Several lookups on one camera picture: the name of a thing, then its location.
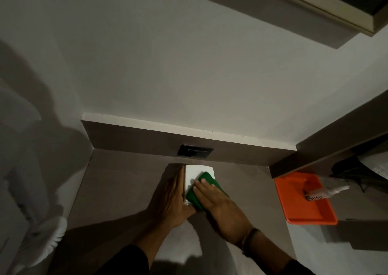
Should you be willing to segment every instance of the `dark wrist band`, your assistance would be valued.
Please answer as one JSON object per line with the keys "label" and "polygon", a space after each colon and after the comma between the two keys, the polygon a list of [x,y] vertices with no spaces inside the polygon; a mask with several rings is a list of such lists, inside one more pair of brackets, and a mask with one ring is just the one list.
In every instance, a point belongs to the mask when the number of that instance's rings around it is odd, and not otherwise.
{"label": "dark wrist band", "polygon": [[250,257],[249,244],[250,244],[252,238],[255,236],[255,234],[259,231],[260,231],[259,229],[253,228],[251,231],[249,231],[248,235],[244,238],[242,246],[241,246],[241,250],[242,250],[242,254],[245,257]]}

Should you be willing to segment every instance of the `person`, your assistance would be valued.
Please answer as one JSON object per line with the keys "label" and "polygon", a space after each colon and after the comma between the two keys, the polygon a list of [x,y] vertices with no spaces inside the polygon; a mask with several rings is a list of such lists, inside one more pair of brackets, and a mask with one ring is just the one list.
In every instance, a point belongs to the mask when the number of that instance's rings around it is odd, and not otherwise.
{"label": "person", "polygon": [[[172,228],[181,225],[196,213],[192,205],[184,204],[184,168],[167,180],[158,216],[134,241],[105,263],[95,275],[148,274],[156,253]],[[267,275],[313,275],[298,261],[255,229],[243,211],[216,186],[206,180],[195,181],[194,193],[212,227],[227,242],[239,247]]]}

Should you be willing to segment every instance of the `orange tray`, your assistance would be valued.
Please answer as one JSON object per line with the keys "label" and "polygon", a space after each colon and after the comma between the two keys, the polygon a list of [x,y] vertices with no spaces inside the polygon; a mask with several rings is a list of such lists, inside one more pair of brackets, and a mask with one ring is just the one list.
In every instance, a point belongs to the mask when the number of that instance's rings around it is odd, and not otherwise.
{"label": "orange tray", "polygon": [[275,179],[284,217],[290,224],[336,225],[337,217],[328,199],[308,201],[304,191],[321,188],[314,174],[294,172]]}

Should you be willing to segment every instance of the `spray bottle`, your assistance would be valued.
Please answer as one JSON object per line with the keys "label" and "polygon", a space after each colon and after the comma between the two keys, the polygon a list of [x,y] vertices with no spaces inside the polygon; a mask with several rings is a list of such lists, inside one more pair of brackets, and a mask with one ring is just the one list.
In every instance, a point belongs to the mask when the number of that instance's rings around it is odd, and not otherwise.
{"label": "spray bottle", "polygon": [[329,197],[332,197],[334,194],[337,194],[347,189],[349,189],[349,185],[344,185],[333,189],[320,188],[306,193],[305,196],[306,196],[306,199],[309,201],[318,200],[318,199],[327,199]]}

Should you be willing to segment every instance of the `green cloth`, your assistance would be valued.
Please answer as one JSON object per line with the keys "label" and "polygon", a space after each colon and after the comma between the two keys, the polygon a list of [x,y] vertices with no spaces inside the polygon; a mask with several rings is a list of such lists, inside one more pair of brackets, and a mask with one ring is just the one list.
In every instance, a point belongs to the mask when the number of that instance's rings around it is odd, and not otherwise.
{"label": "green cloth", "polygon": [[[211,175],[208,173],[208,172],[205,172],[203,173],[200,177],[198,177],[198,181],[201,181],[202,179],[205,179],[210,185],[214,184],[215,186],[217,186],[227,197],[229,197],[229,195],[227,195],[225,193],[225,191],[222,190],[222,188],[220,187],[220,185],[218,184],[218,182],[213,178],[211,177]],[[191,185],[190,189],[188,190],[187,194],[186,194],[186,199],[191,202],[196,208],[204,211],[205,209],[202,207],[201,203],[199,202],[199,200],[197,199],[197,197],[195,196],[194,194],[194,191],[193,191],[193,186],[194,185]]]}

